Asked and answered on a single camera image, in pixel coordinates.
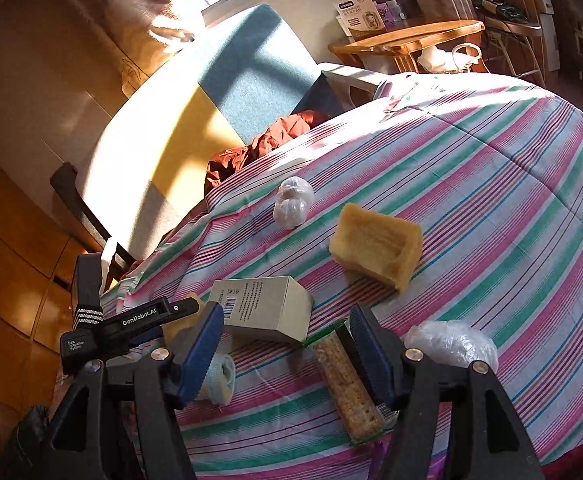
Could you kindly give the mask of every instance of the plastic bag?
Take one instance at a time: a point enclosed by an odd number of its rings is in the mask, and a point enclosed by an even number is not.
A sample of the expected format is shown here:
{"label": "plastic bag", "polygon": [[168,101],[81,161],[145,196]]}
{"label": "plastic bag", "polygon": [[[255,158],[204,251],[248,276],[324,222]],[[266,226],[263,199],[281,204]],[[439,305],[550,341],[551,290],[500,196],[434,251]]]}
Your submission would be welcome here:
{"label": "plastic bag", "polygon": [[424,321],[405,335],[407,348],[418,348],[443,365],[468,367],[472,361],[486,362],[498,370],[494,342],[477,328],[462,321]]}
{"label": "plastic bag", "polygon": [[299,176],[291,176],[278,188],[274,203],[274,221],[284,229],[294,229],[307,219],[314,205],[314,190]]}

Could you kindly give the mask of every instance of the barcode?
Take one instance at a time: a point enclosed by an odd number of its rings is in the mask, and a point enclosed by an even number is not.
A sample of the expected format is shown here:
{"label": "barcode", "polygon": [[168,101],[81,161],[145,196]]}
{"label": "barcode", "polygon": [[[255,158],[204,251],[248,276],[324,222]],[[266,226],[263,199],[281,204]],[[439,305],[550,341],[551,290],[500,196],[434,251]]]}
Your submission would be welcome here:
{"label": "barcode", "polygon": [[232,310],[236,306],[236,300],[238,300],[238,296],[228,296],[225,298],[225,304],[222,306],[222,313],[225,319],[229,319],[232,315]]}

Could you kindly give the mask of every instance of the white cardboard box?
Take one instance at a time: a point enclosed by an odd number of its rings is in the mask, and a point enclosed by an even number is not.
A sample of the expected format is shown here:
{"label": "white cardboard box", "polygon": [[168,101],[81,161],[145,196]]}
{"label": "white cardboard box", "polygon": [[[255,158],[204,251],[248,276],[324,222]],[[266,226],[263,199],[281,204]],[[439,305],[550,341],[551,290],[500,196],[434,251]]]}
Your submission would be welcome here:
{"label": "white cardboard box", "polygon": [[290,276],[216,280],[209,301],[225,314],[225,332],[253,339],[302,343],[313,300]]}
{"label": "white cardboard box", "polygon": [[554,6],[551,4],[551,0],[533,0],[536,4],[536,9],[538,12],[542,12],[543,14],[553,14],[554,13]]}
{"label": "white cardboard box", "polygon": [[558,37],[554,18],[551,14],[539,14],[540,26],[545,43],[545,68],[547,72],[553,72],[560,68],[560,52],[558,51]]}

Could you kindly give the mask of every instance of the product box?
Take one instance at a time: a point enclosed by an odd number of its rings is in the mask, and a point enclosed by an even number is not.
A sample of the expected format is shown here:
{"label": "product box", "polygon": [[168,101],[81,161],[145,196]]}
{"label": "product box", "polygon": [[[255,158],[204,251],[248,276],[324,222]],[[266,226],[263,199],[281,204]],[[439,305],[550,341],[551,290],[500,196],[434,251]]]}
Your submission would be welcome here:
{"label": "product box", "polygon": [[373,0],[333,0],[355,40],[386,32]]}
{"label": "product box", "polygon": [[551,0],[534,0],[536,4],[536,9],[542,14],[553,14],[554,6],[551,4]]}
{"label": "product box", "polygon": [[209,301],[225,315],[225,332],[253,339],[302,343],[313,300],[291,276],[216,280]]}
{"label": "product box", "polygon": [[553,72],[560,68],[560,52],[554,18],[551,14],[539,14],[539,18],[545,39],[545,68],[548,72]]}

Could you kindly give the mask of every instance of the white box on table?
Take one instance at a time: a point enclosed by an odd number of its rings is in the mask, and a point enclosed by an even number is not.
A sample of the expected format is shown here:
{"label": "white box on table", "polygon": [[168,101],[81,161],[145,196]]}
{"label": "white box on table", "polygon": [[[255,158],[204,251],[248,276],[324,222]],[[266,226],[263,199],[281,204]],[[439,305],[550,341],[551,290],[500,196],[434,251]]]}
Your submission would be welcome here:
{"label": "white box on table", "polygon": [[209,301],[225,313],[225,332],[254,339],[302,343],[313,300],[291,276],[216,280]]}
{"label": "white box on table", "polygon": [[387,30],[373,0],[332,1],[355,40],[369,38]]}

